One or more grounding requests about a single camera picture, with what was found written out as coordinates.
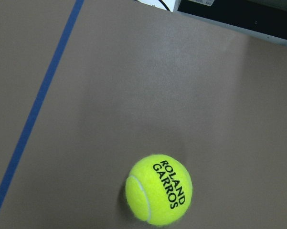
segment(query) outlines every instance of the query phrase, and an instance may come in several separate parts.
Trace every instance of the blue tape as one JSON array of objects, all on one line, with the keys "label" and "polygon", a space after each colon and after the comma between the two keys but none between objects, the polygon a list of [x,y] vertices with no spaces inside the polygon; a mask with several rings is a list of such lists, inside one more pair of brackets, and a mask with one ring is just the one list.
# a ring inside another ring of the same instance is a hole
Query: blue tape
[{"label": "blue tape", "polygon": [[83,3],[84,3],[84,0],[77,0],[74,4],[73,8],[72,8],[72,11],[71,11],[70,16],[68,18],[68,21],[65,25],[64,31],[61,35],[61,38],[58,42],[55,53],[52,57],[50,65],[48,67],[48,70],[44,76],[42,85],[40,86],[40,89],[37,93],[34,104],[31,108],[31,111],[29,113],[27,121],[24,125],[22,133],[20,135],[20,138],[19,138],[18,143],[16,145],[16,148],[14,150],[14,153],[11,157],[10,163],[9,163],[9,165],[5,171],[4,177],[3,177],[2,182],[0,184],[0,209],[1,209],[1,206],[2,206],[3,201],[5,199],[5,196],[8,192],[9,186],[11,184],[11,181],[13,179],[13,176],[15,174],[15,171],[17,169],[17,166],[19,164],[19,161],[21,159],[23,151],[25,149],[25,146],[26,146],[28,139],[31,135],[31,132],[32,132],[32,129],[34,127],[35,121],[37,119],[38,113],[39,113],[40,108],[43,104],[43,101],[46,97],[49,86],[50,86],[51,81],[53,79],[53,76],[56,72],[57,66],[61,60],[61,57],[62,57],[63,52],[65,50],[66,44],[68,42],[68,39],[70,37],[70,34],[72,32],[72,29],[74,27],[74,24],[76,22],[77,16],[79,15],[79,12],[81,10]]}]

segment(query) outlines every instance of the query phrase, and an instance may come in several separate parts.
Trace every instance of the tennis ball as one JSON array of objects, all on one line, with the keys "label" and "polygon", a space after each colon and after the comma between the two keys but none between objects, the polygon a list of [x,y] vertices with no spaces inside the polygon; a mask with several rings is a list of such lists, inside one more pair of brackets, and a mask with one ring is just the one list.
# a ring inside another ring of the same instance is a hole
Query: tennis ball
[{"label": "tennis ball", "polygon": [[187,211],[192,182],[186,168],[167,155],[150,155],[131,169],[125,185],[134,215],[149,224],[168,225]]}]

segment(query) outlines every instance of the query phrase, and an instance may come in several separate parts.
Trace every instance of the tennis ball seam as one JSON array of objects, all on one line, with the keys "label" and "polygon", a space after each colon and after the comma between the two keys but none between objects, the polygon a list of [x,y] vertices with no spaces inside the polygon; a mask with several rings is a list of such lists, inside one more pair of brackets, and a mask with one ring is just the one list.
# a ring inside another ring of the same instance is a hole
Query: tennis ball seam
[{"label": "tennis ball seam", "polygon": [[143,194],[145,196],[145,199],[146,199],[146,202],[147,202],[147,206],[148,206],[148,219],[147,219],[147,222],[149,222],[151,220],[151,208],[150,208],[150,205],[149,205],[149,199],[148,199],[147,193],[144,190],[142,183],[138,180],[137,177],[135,177],[134,175],[130,175],[130,177],[133,177],[138,182],[139,187],[140,187],[140,189],[142,190],[142,192],[143,192]]}]

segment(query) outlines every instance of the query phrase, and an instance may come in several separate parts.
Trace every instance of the black cable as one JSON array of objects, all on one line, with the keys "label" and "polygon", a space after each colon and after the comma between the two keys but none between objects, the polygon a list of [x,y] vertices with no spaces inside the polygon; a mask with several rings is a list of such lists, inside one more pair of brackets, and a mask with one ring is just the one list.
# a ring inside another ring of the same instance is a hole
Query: black cable
[{"label": "black cable", "polygon": [[163,0],[158,0],[163,6],[164,8],[166,8],[167,11],[170,11],[170,9],[168,8],[168,6],[163,2]]}]

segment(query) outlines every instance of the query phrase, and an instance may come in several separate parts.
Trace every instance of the white label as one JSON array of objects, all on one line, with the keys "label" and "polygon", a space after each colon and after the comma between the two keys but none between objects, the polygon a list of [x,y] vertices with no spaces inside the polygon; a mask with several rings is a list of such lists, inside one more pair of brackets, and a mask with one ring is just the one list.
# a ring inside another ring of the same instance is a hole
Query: white label
[{"label": "white label", "polygon": [[206,6],[211,6],[215,0],[189,0],[189,1],[194,1],[197,3],[203,4],[203,5],[206,5]]}]

